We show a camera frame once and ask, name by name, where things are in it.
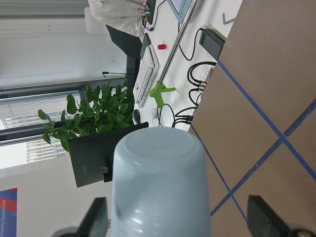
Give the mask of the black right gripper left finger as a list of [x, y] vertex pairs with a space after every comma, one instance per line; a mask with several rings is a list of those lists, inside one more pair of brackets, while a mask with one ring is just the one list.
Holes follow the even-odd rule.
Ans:
[[108, 232], [108, 210], [106, 197], [97, 197], [92, 202], [78, 227], [63, 228], [55, 237], [105, 237]]

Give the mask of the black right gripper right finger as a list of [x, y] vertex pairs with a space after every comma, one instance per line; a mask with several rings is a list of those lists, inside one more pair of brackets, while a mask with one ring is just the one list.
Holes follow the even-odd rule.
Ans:
[[304, 227], [291, 228], [258, 195], [248, 196], [247, 219], [247, 227], [253, 237], [314, 237], [316, 235], [315, 232]]

